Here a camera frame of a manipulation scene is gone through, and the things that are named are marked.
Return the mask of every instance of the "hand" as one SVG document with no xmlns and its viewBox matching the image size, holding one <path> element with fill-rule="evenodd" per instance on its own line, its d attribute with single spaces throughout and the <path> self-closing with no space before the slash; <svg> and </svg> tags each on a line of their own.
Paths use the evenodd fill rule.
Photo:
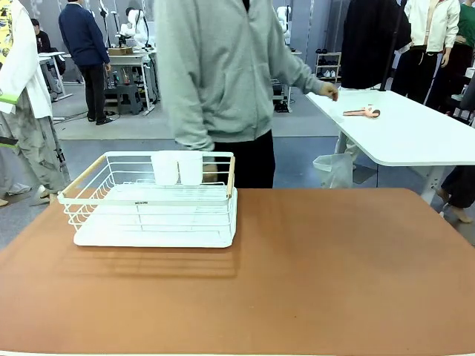
<svg viewBox="0 0 475 356">
<path fill-rule="evenodd" d="M 460 43 L 466 43 L 467 39 L 464 36 L 458 35 L 455 40 Z"/>
<path fill-rule="evenodd" d="M 212 165 L 204 165 L 203 172 L 209 172 L 214 174 L 204 174 L 203 175 L 203 183 L 216 183 L 217 182 L 217 166 L 215 164 Z"/>
<path fill-rule="evenodd" d="M 318 95 L 328 96 L 334 102 L 338 101 L 338 89 L 335 85 L 331 83 L 325 82 L 324 85 L 321 87 L 320 91 L 318 92 Z"/>
<path fill-rule="evenodd" d="M 445 66 L 448 65 L 448 60 L 449 60 L 450 57 L 451 57 L 451 54 L 450 54 L 450 53 L 444 54 L 444 56 L 442 57 L 442 63 L 440 64 L 440 66 L 441 66 L 442 68 L 444 68 Z"/>
</svg>

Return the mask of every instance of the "white cup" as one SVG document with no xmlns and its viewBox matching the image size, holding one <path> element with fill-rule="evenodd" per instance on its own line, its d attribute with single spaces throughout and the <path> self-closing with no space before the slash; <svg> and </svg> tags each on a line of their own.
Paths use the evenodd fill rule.
<svg viewBox="0 0 475 356">
<path fill-rule="evenodd" d="M 203 182 L 203 153 L 182 151 L 178 157 L 180 181 L 183 185 L 200 185 Z"/>
<path fill-rule="evenodd" d="M 154 167 L 155 183 L 158 185 L 176 185 L 178 182 L 177 154 L 173 151 L 158 151 L 151 155 Z"/>
</svg>

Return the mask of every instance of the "gray hoodie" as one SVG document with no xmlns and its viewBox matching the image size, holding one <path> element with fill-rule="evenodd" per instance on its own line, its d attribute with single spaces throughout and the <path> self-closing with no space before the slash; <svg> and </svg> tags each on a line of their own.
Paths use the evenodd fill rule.
<svg viewBox="0 0 475 356">
<path fill-rule="evenodd" d="M 175 139 L 193 150 L 269 132 L 271 78 L 318 93 L 317 80 L 284 44 L 272 0 L 160 0 L 157 61 Z"/>
</svg>

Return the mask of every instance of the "navy jacket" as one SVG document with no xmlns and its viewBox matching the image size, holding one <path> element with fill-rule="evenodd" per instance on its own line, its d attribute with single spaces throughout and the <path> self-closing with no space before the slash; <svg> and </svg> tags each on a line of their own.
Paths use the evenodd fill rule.
<svg viewBox="0 0 475 356">
<path fill-rule="evenodd" d="M 59 15 L 62 39 L 79 67 L 109 63 L 102 33 L 92 14 L 78 4 L 67 4 Z"/>
<path fill-rule="evenodd" d="M 398 15 L 396 0 L 350 1 L 341 46 L 343 88 L 368 89 L 381 84 Z M 409 43 L 410 23 L 403 14 L 396 49 Z"/>
</svg>

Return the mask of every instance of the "brown table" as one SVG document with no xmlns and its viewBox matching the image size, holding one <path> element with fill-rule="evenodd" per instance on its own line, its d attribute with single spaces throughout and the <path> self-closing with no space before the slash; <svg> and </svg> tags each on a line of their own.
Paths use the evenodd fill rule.
<svg viewBox="0 0 475 356">
<path fill-rule="evenodd" d="M 51 206 L 0 253 L 0 350 L 475 352 L 475 251 L 414 193 L 244 190 L 238 207 L 231 248 L 178 250 L 77 247 Z"/>
</svg>

